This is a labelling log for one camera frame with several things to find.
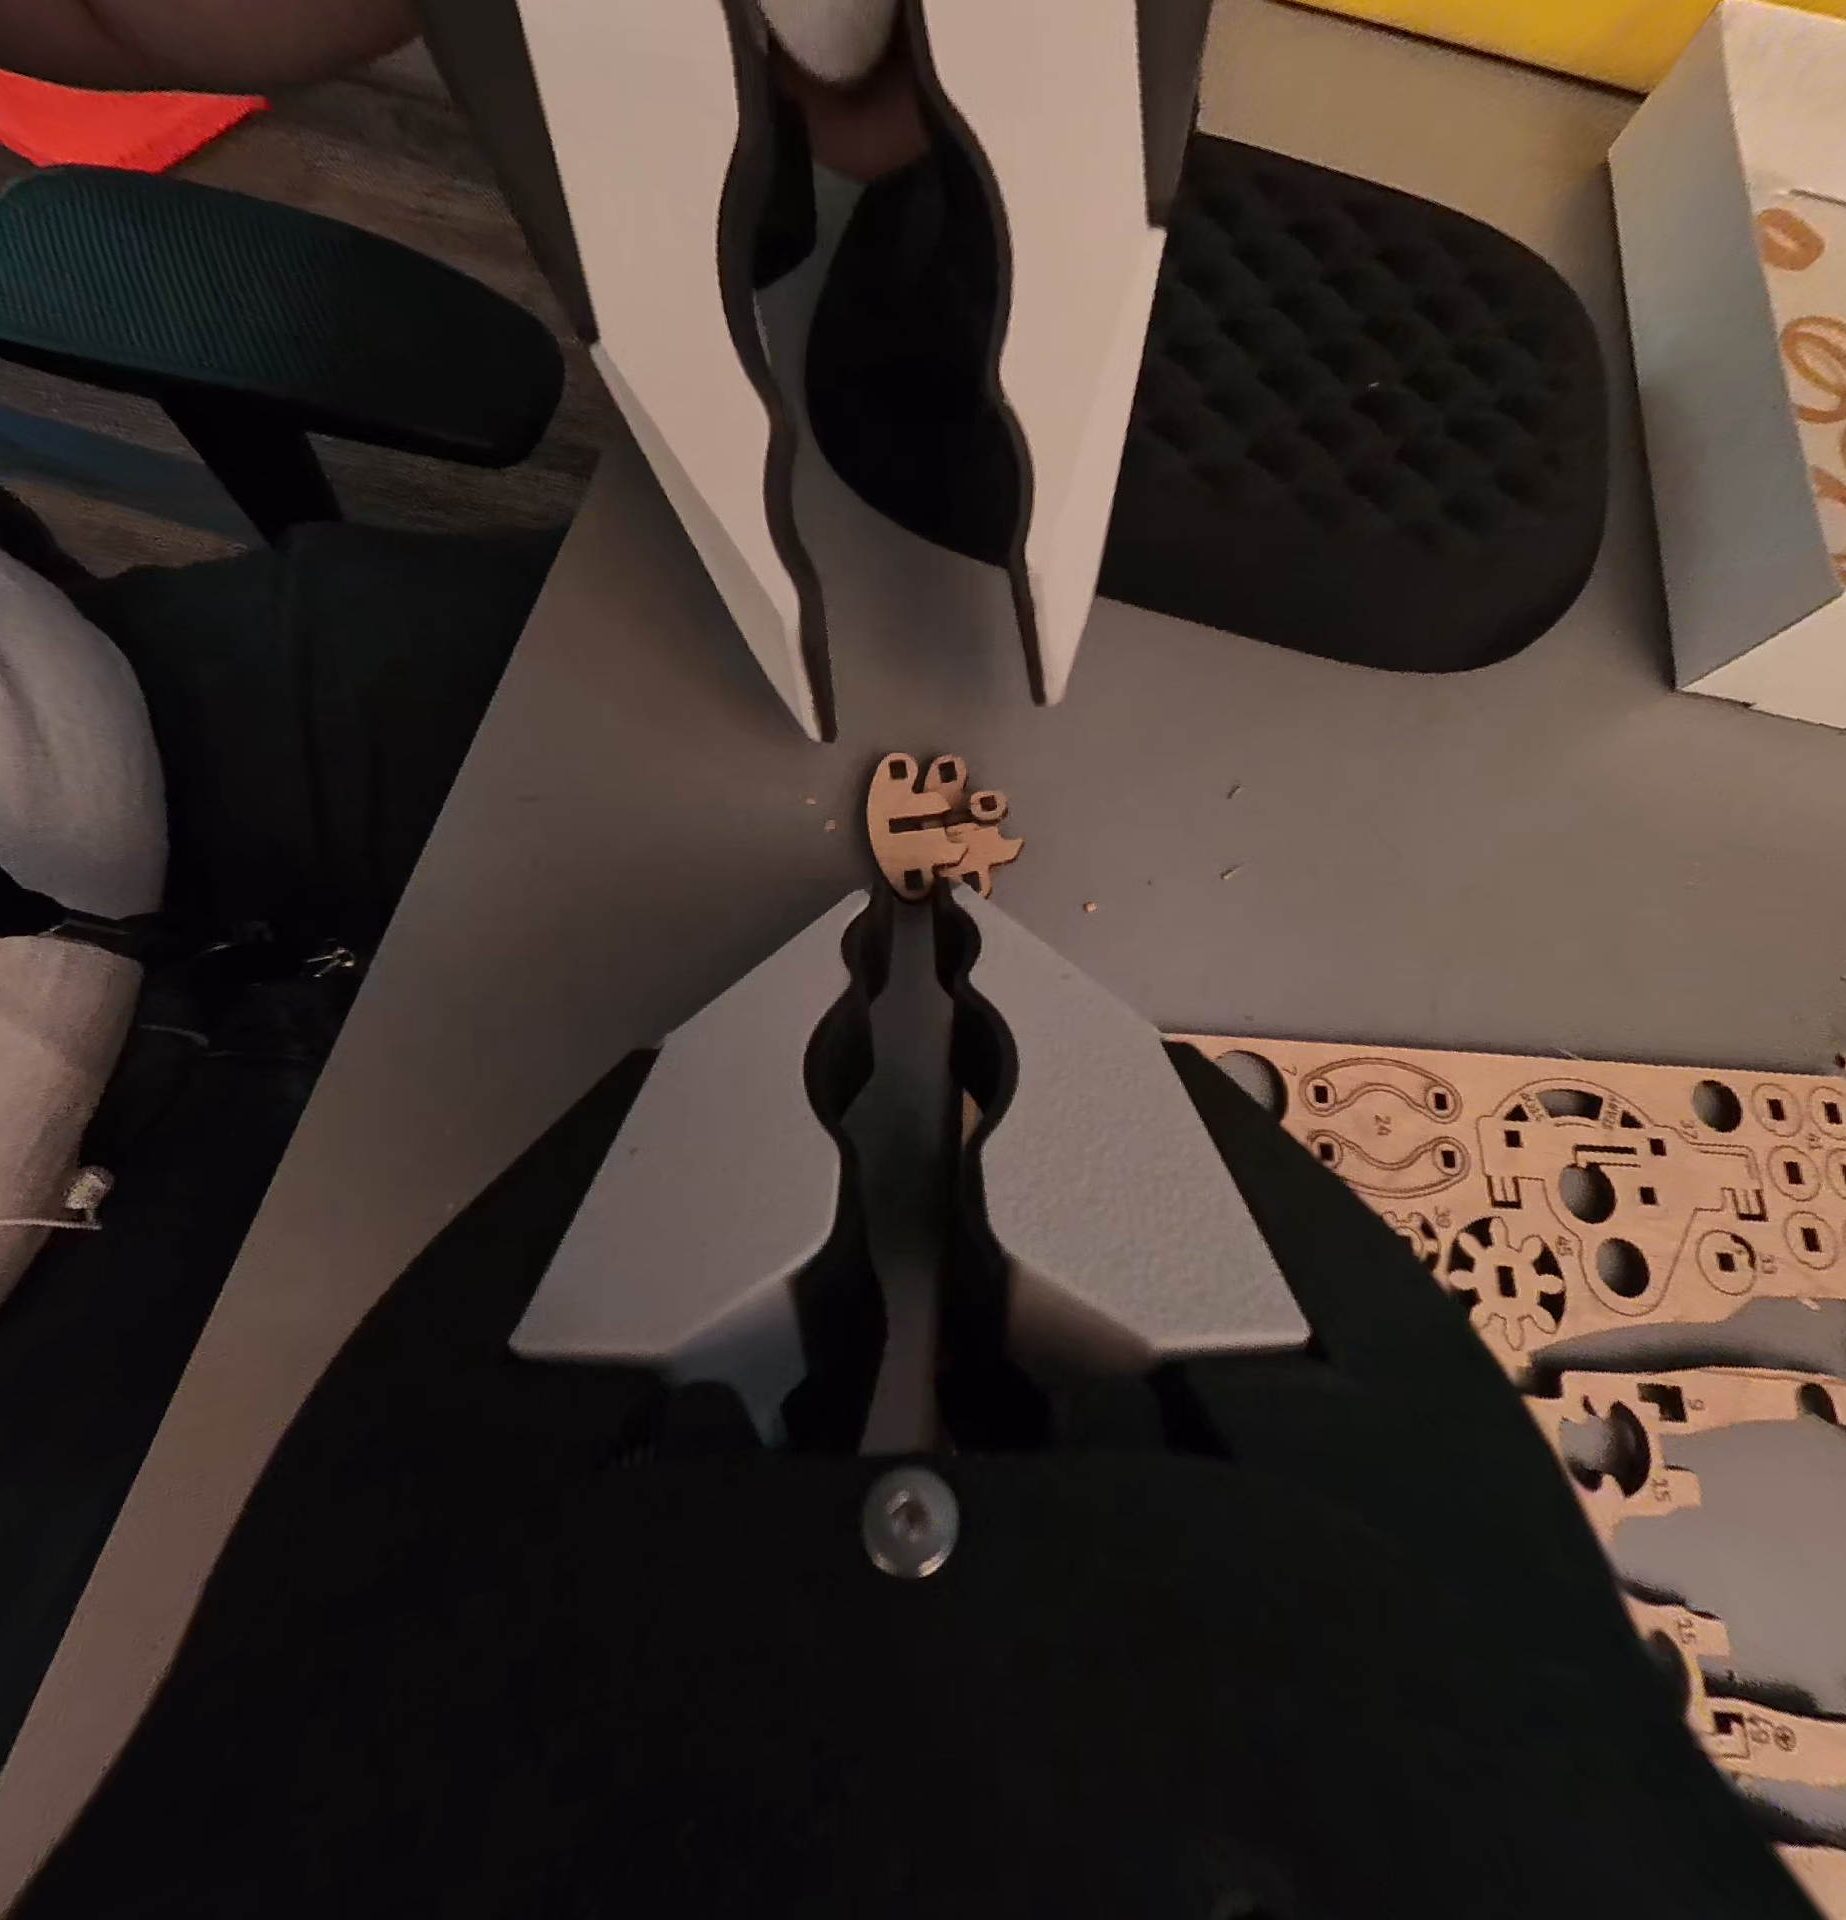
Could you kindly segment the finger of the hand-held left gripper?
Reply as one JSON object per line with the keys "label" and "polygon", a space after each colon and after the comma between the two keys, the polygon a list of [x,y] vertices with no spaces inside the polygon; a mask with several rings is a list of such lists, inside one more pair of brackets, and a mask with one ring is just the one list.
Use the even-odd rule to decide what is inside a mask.
{"label": "finger of the hand-held left gripper", "polygon": [[431,2],[423,34],[792,719],[837,735],[758,266],[783,121],[759,3]]}
{"label": "finger of the hand-held left gripper", "polygon": [[909,3],[925,98],[995,234],[984,390],[1016,476],[1006,567],[1042,706],[1064,701],[1095,599],[1211,11]]}

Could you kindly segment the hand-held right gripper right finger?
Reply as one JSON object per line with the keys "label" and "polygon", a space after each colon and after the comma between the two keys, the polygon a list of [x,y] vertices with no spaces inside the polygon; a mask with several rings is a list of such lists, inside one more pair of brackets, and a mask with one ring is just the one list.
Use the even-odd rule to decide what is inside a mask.
{"label": "hand-held right gripper right finger", "polygon": [[1104,1381],[1303,1349],[1311,1320],[1152,1020],[947,887],[934,969],[958,1101],[938,1309],[950,1443],[1042,1448]]}

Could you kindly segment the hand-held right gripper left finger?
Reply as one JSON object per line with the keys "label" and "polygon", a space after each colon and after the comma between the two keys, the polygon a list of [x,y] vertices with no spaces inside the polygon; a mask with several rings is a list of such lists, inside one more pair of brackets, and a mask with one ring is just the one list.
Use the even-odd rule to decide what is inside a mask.
{"label": "hand-held right gripper left finger", "polygon": [[846,1115],[893,901],[841,898],[648,1065],[511,1332],[531,1360],[730,1389],[761,1437],[859,1451],[887,1348]]}

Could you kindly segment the small wooden model part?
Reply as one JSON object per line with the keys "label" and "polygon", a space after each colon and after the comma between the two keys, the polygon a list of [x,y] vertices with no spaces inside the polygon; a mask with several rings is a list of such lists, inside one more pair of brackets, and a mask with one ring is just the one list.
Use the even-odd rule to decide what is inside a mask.
{"label": "small wooden model part", "polygon": [[887,887],[908,901],[929,899],[938,885],[989,898],[997,869],[1024,849],[1007,820],[1007,794],[972,783],[969,764],[952,752],[889,752],[868,775],[866,842]]}

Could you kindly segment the person's left forearm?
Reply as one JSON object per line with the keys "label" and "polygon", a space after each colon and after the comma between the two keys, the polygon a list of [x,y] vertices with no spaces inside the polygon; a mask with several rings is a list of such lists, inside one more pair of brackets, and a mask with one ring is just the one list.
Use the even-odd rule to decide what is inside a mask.
{"label": "person's left forearm", "polygon": [[224,91],[320,83],[423,35],[408,2],[93,2],[80,11],[134,83]]}

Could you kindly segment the laser-cut wooden parts sheet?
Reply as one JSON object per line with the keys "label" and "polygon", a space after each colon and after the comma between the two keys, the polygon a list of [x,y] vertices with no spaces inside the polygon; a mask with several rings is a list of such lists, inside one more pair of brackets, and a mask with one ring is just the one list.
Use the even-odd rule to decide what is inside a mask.
{"label": "laser-cut wooden parts sheet", "polygon": [[1601,1547],[1701,1509],[1673,1440],[1846,1431],[1846,1379],[1789,1365],[1553,1368],[1588,1335],[1846,1304],[1846,1079],[1177,1036],[1267,1065],[1286,1134],[1409,1242],[1518,1383]]}

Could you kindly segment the black foam pad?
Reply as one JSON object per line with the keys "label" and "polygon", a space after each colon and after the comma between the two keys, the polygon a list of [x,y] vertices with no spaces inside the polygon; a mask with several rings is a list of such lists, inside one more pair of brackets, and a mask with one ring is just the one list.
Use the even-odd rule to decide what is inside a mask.
{"label": "black foam pad", "polygon": [[[1002,563],[1016,470],[982,348],[997,243],[952,151],[868,185],[814,302],[806,404],[894,524]],[[1097,593],[1356,665],[1508,660],[1581,597],[1608,381],[1563,275],[1440,204],[1193,132]]]}

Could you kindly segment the office chair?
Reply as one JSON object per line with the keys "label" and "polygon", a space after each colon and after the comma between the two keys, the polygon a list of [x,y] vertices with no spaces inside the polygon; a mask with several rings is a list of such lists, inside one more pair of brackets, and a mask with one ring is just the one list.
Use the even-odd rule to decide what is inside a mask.
{"label": "office chair", "polygon": [[315,435],[514,467],[566,388],[547,323],[428,253],[87,165],[0,190],[0,359],[154,402],[271,543],[342,518]]}

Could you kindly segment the yellow plastic bin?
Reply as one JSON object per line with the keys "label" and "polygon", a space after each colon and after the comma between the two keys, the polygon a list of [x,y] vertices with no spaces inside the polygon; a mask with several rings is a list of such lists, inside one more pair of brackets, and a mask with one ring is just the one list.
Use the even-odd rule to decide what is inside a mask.
{"label": "yellow plastic bin", "polygon": [[1303,2],[1302,8],[1541,69],[1650,91],[1713,2]]}

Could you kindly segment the dark cloth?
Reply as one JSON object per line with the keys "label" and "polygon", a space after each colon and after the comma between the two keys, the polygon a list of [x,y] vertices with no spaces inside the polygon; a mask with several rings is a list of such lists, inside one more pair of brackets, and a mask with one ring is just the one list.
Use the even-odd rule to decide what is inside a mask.
{"label": "dark cloth", "polygon": [[561,531],[312,524],[80,596],[168,773],[157,966],[95,1115],[120,1181],[74,1309],[70,1461],[119,1509],[551,572]]}

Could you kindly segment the orange sheet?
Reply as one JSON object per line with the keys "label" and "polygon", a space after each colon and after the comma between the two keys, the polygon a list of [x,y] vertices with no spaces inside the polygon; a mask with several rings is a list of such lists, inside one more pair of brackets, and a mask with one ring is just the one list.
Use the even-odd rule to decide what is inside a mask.
{"label": "orange sheet", "polygon": [[0,69],[0,148],[45,166],[168,174],[267,110],[250,94],[93,90]]}

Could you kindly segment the white cardboard box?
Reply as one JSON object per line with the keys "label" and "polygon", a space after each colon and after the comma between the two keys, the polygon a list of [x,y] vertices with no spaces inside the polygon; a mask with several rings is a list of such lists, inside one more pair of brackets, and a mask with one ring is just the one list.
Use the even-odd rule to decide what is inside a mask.
{"label": "white cardboard box", "polygon": [[1846,18],[1718,3],[1608,151],[1676,685],[1846,733],[1846,587],[1754,215],[1846,200]]}

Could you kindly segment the pile of tan rubber bands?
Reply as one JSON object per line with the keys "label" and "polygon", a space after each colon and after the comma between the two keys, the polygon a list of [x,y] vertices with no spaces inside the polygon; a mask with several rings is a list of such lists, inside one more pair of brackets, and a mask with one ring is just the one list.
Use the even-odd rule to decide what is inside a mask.
{"label": "pile of tan rubber bands", "polygon": [[1846,587],[1846,200],[1777,195],[1756,212],[1754,237],[1805,477]]}

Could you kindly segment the light grey cloth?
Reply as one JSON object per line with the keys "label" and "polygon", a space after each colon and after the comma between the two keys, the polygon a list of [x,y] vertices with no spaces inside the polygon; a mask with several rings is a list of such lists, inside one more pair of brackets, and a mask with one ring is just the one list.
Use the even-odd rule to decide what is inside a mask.
{"label": "light grey cloth", "polygon": [[[168,805],[134,668],[0,491],[0,1215],[51,1213],[81,1164],[163,904]],[[0,1231],[0,1304],[51,1231]]]}

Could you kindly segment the white drawstring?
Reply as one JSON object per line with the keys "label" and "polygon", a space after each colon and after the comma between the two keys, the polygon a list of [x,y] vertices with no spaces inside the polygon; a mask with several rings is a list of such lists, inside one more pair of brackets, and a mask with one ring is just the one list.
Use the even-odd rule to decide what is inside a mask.
{"label": "white drawstring", "polygon": [[51,1213],[0,1215],[0,1231],[95,1231],[113,1186],[115,1178],[107,1169],[80,1168]]}

